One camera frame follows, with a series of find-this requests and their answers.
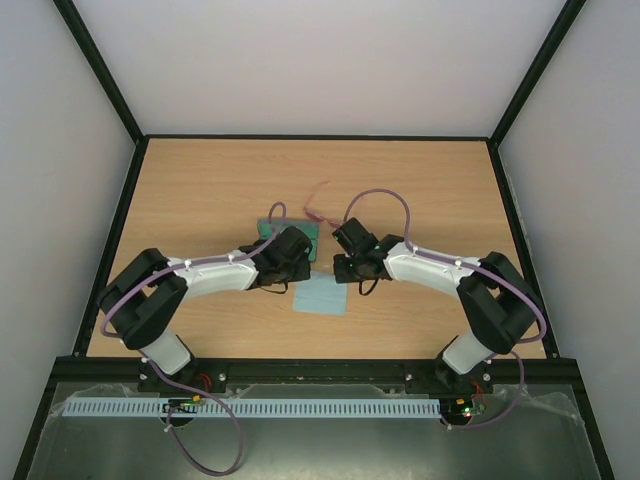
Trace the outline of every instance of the black frame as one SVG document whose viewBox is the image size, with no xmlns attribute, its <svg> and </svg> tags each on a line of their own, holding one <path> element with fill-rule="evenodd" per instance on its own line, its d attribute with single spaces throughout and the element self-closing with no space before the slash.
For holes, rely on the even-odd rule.
<svg viewBox="0 0 640 480">
<path fill-rule="evenodd" d="M 327 136 L 327 135 L 145 135 L 138 126 L 132 112 L 120 92 L 113 76 L 104 62 L 89 30 L 82 20 L 72 0 L 52 0 L 63 20 L 75 38 L 79 48 L 93 69 L 105 94 L 127 129 L 135 151 L 131 160 L 125 185 L 118 202 L 116 213 L 100 260 L 98 271 L 89 295 L 80 330 L 74 344 L 73 355 L 59 357 L 53 366 L 51 376 L 44 390 L 42 400 L 36 412 L 25 448 L 16 469 L 14 479 L 26 478 L 33 455 L 38 444 L 41 430 L 46 421 L 53 395 L 61 382 L 123 382 L 136 383 L 139 379 L 140 362 L 127 358 L 88 358 L 86 352 L 98 315 L 96 298 L 106 286 L 107 279 L 118 248 L 129 206 L 133 199 L 136 183 L 142 167 L 149 140 L 153 138 L 211 138 L 211 139 L 261 139 L 261 140 L 405 140 L 405 141 L 480 141 L 489 152 L 496 176 L 496 182 L 504 204 L 505 212 L 516 246 L 518 259 L 525 279 L 542 298 L 531 256 L 524 236 L 522 225 L 515 208 L 512 192 L 499 154 L 499 147 L 509 129 L 515 122 L 525 102 L 535 88 L 545 68 L 569 31 L 586 0 L 567 0 L 555 23 L 549 31 L 538 54 L 534 58 L 526 75 L 494 133 L 487 137 L 400 137 L 400 136 Z M 569 384 L 573 387 L 580 414 L 585 421 L 591 447 L 603 479 L 612 479 L 613 471 L 609 463 L 598 427 L 591 410 L 587 392 L 577 363 L 572 359 L 560 358 L 551 325 L 543 346 L 547 359 L 525 360 L 526 378 L 529 384 Z M 415 393 L 428 393 L 426 384 L 420 383 L 420 376 L 412 381 L 406 380 L 406 373 L 433 369 L 433 360 L 242 360 L 242 359 L 199 359 L 201 365 L 222 369 L 228 381 L 235 383 L 290 382 L 299 383 L 299 378 L 312 377 L 315 383 L 322 382 L 324 376 L 331 377 L 335 383 L 341 378 L 348 383 L 373 383 L 377 385 L 400 385 Z M 513 360 L 498 360 L 487 366 L 495 383 L 517 383 L 518 365 Z"/>
</svg>

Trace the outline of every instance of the gray wall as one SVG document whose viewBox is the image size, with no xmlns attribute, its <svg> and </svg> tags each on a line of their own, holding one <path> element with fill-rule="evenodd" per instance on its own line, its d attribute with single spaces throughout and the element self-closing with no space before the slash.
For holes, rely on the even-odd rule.
<svg viewBox="0 0 640 480">
<path fill-rule="evenodd" d="M 489 135 L 564 0 L 76 0 L 147 133 Z"/>
<path fill-rule="evenodd" d="M 587 2 L 501 149 L 563 355 L 620 479 L 640 458 L 640 4 Z"/>
<path fill-rule="evenodd" d="M 71 353 L 133 144 L 45 0 L 0 4 L 0 478 Z"/>
</svg>

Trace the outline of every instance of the blue paper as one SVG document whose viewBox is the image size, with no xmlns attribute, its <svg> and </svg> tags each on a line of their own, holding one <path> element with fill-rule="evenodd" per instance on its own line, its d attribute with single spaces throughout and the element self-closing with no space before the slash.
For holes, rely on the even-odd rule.
<svg viewBox="0 0 640 480">
<path fill-rule="evenodd" d="M 296 312 L 344 315 L 347 310 L 347 284 L 336 283 L 333 275 L 311 272 L 311 278 L 297 282 L 293 297 Z"/>
</svg>

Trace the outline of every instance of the light wood surface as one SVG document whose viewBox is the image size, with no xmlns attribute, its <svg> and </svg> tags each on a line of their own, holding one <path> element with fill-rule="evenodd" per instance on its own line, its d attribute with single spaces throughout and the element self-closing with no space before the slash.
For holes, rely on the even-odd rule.
<svg viewBox="0 0 640 480">
<path fill-rule="evenodd" d="M 311 207 L 327 217 L 342 218 L 362 190 L 390 188 L 411 206 L 418 245 L 480 257 L 495 250 L 517 262 L 482 142 L 153 139 L 112 276 L 148 247 L 195 258 L 252 243 L 256 221 L 273 202 L 304 218 L 306 199 L 325 180 Z M 390 196 L 365 197 L 353 215 L 379 238 L 402 234 L 404 213 Z M 314 270 L 331 272 L 333 255 L 341 253 L 330 233 L 320 227 Z M 293 311 L 293 288 L 286 295 L 254 290 L 191 299 L 171 328 L 200 357 L 327 359 L 433 358 L 468 328 L 457 299 L 415 284 L 381 282 L 369 297 L 351 285 L 342 316 Z M 517 350 L 544 356 L 540 343 Z M 97 328 L 88 354 L 137 355 Z"/>
</svg>

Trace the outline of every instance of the wooden tabletop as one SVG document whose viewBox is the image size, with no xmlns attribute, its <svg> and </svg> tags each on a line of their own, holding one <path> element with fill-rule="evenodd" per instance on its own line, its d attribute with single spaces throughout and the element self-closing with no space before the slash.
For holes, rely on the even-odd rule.
<svg viewBox="0 0 640 480">
<path fill-rule="evenodd" d="M 389 188 L 409 202 L 418 245 L 461 256 L 495 250 L 517 264 L 483 142 L 153 139 L 112 276 L 149 247 L 195 258 L 253 243 L 256 221 L 273 202 L 304 218 L 302 207 L 322 181 L 329 183 L 311 207 L 327 217 L 341 219 L 362 190 Z M 378 238 L 402 234 L 404 212 L 390 196 L 365 197 L 353 215 Z M 330 273 L 333 255 L 342 253 L 330 233 L 321 225 L 313 270 Z M 295 312 L 293 288 L 190 299 L 170 325 L 199 357 L 326 359 L 433 358 L 468 328 L 457 299 L 415 284 L 381 282 L 368 297 L 350 285 L 344 315 Z M 94 330 L 89 356 L 137 355 Z M 544 357 L 539 342 L 517 351 Z"/>
</svg>

